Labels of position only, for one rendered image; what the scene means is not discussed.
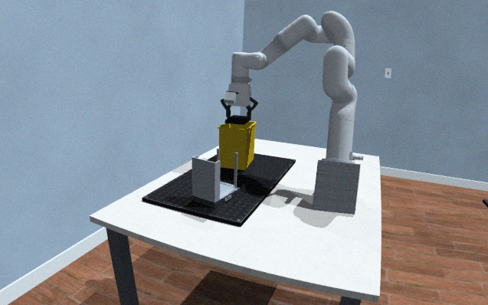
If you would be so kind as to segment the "yellow open-top bin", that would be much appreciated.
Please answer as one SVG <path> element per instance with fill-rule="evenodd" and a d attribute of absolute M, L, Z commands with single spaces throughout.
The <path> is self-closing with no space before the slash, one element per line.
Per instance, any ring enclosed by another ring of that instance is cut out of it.
<path fill-rule="evenodd" d="M 218 127 L 221 168 L 234 169 L 234 153 L 237 153 L 237 169 L 245 170 L 251 164 L 256 123 L 223 123 Z"/>

